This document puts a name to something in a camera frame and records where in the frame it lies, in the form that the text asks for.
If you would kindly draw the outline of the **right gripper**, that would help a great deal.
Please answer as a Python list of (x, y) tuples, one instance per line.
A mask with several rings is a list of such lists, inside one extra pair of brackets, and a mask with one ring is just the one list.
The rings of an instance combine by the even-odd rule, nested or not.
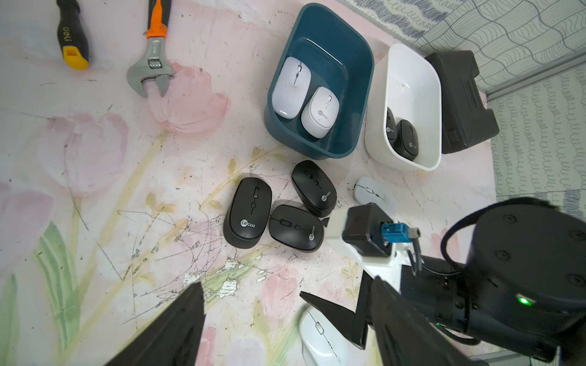
[[(368, 328), (372, 326), (372, 277), (363, 271), (356, 311), (301, 291), (300, 297), (333, 324), (337, 331), (360, 350), (366, 348)], [(463, 334), (468, 333), (469, 300), (463, 280), (442, 277), (426, 270), (413, 275), (407, 265), (401, 267), (401, 295), (430, 323)]]

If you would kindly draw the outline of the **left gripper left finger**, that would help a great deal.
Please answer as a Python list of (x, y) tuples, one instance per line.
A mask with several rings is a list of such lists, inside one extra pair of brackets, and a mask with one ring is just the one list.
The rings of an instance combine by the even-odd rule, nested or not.
[(204, 291), (189, 285), (109, 365), (194, 365), (204, 328)]

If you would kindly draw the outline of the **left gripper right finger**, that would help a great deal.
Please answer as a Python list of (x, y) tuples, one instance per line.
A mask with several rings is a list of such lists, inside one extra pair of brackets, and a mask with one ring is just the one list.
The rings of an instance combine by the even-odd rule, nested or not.
[(388, 282), (372, 282), (372, 324), (384, 365), (485, 365), (451, 345)]

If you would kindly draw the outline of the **white mouse bottom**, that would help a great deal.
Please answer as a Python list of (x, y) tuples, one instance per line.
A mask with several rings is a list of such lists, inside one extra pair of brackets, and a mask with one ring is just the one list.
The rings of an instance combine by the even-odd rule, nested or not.
[(349, 365), (349, 343), (319, 310), (308, 306), (298, 325), (306, 365)]

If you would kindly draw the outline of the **white mouse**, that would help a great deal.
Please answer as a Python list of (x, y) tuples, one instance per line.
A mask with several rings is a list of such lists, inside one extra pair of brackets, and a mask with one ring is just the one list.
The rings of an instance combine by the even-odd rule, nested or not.
[(302, 111), (302, 126), (314, 138), (321, 139), (334, 126), (340, 110), (335, 94), (320, 86)]
[(349, 365), (349, 343), (319, 310), (308, 306), (298, 325), (306, 365)]
[(398, 210), (398, 201), (384, 185), (373, 178), (359, 178), (353, 189), (354, 198), (360, 204), (377, 204), (388, 216), (394, 217)]
[(311, 83), (311, 70), (299, 59), (288, 57), (282, 66), (272, 95), (276, 114), (291, 120), (304, 105)]

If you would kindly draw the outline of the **black mouse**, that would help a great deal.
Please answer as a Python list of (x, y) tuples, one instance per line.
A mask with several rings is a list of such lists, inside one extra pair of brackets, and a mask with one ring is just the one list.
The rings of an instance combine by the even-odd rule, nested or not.
[(273, 192), (260, 178), (243, 178), (224, 219), (224, 238), (238, 249), (251, 249), (261, 239), (269, 220)]
[(390, 108), (387, 108), (385, 131), (389, 144), (393, 146), (398, 137), (398, 128), (395, 116)]
[(323, 243), (324, 226), (312, 213), (282, 204), (271, 213), (269, 234), (287, 247), (303, 253), (313, 253)]
[(337, 203), (337, 190), (326, 173), (313, 161), (298, 163), (291, 179), (304, 206), (316, 217), (331, 214)]
[(397, 128), (398, 135), (393, 145), (395, 152), (406, 160), (414, 161), (419, 154), (418, 133), (414, 125), (402, 119)]

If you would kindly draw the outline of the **black mouse top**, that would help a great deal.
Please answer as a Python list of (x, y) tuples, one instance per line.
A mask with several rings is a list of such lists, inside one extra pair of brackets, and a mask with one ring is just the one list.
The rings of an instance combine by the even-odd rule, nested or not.
[(337, 203), (337, 190), (326, 173), (313, 161), (298, 163), (291, 179), (304, 206), (316, 217), (331, 214)]

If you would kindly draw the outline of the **black mouse bottom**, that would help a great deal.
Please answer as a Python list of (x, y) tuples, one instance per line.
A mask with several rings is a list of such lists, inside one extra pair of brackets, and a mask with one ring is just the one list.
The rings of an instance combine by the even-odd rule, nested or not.
[(398, 137), (398, 128), (395, 116), (390, 108), (387, 108), (385, 131), (389, 144), (393, 146)]

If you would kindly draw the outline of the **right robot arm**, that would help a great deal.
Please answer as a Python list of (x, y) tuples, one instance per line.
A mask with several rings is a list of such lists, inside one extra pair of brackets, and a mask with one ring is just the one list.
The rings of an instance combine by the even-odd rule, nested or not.
[(363, 270), (357, 307), (301, 297), (359, 349), (373, 330), (386, 365), (470, 365), (456, 345), (483, 342), (585, 363), (585, 224), (548, 201), (471, 213), (447, 230), (440, 258), (373, 203), (333, 213), (325, 236)]

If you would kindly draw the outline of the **white storage box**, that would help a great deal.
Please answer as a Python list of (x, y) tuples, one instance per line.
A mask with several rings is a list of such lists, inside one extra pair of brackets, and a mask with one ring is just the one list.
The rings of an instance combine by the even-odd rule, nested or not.
[[(389, 143), (387, 114), (408, 120), (418, 134), (419, 153), (413, 160), (400, 156)], [(377, 162), (399, 171), (432, 172), (441, 161), (442, 99), (439, 77), (421, 55), (394, 44), (375, 66), (365, 120), (365, 146)]]

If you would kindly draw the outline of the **teal storage box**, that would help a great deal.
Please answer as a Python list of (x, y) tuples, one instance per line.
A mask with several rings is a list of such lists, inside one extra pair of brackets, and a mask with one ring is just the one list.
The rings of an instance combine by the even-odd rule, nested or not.
[(288, 57), (305, 64), (311, 81), (306, 96), (326, 87), (340, 102), (337, 120), (325, 137), (317, 139), (302, 126), (301, 117), (277, 114), (274, 78), (267, 92), (264, 123), (270, 135), (287, 147), (314, 160), (342, 159), (357, 146), (369, 97), (375, 61), (366, 39), (328, 7), (306, 4), (300, 10), (277, 68)]

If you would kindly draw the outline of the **black plastic tool case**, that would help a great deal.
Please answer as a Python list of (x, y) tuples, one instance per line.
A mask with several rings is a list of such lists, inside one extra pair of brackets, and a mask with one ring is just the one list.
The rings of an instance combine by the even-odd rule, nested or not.
[(473, 52), (448, 51), (425, 57), (441, 85), (442, 153), (457, 153), (500, 133), (494, 112), (483, 105), (476, 76), (479, 67)]

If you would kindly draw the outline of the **orange adjustable wrench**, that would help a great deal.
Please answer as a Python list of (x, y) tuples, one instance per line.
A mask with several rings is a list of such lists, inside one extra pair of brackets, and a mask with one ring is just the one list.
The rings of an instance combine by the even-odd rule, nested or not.
[(169, 81), (174, 77), (165, 56), (166, 35), (172, 9), (172, 0), (152, 0), (148, 4), (147, 46), (142, 56), (127, 71), (129, 86), (141, 97), (146, 98), (143, 83), (153, 79), (158, 91), (164, 96)]

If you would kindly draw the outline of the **black yellow screwdriver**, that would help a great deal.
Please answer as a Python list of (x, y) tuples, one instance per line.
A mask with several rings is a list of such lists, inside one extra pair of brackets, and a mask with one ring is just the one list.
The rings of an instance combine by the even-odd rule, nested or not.
[(89, 43), (80, 20), (80, 7), (76, 0), (56, 0), (60, 10), (57, 39), (65, 63), (75, 70), (89, 68)]

